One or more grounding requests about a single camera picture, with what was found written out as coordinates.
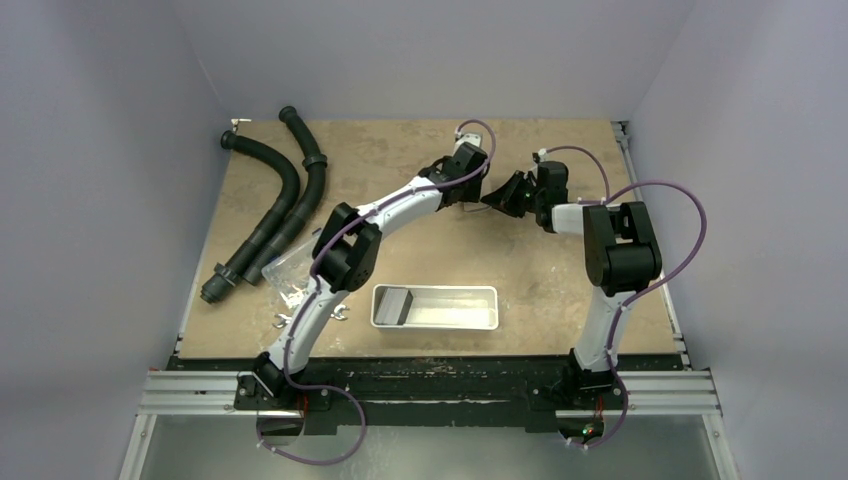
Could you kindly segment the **grey credit card stack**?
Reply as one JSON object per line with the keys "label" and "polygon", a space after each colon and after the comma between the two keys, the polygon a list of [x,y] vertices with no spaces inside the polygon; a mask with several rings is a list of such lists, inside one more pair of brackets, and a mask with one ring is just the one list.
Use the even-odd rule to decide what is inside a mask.
{"label": "grey credit card stack", "polygon": [[378,326],[401,326],[406,323],[414,296],[409,289],[387,288],[374,316]]}

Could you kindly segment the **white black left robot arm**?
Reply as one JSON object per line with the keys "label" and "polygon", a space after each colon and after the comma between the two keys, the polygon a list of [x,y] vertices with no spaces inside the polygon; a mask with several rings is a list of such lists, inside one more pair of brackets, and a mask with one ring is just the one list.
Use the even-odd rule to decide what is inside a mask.
{"label": "white black left robot arm", "polygon": [[338,204],[317,237],[307,272],[306,292],[288,323],[254,362],[259,395],[284,409],[307,387],[295,379],[336,307],[363,287],[375,272],[383,240],[411,222],[479,194],[490,163],[479,140],[461,136],[453,153],[423,168],[396,191],[353,207]]}

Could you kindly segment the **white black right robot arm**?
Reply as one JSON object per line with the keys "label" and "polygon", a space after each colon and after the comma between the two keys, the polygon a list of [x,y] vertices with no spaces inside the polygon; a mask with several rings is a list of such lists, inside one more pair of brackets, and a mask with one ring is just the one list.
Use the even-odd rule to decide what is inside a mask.
{"label": "white black right robot arm", "polygon": [[584,407],[615,386],[619,328],[630,316],[625,302],[659,277],[662,256],[645,203],[571,202],[568,180],[564,163],[539,161],[530,171],[515,172],[481,202],[514,218],[531,213],[548,233],[583,238],[593,291],[583,332],[563,369],[561,392],[569,404]]}

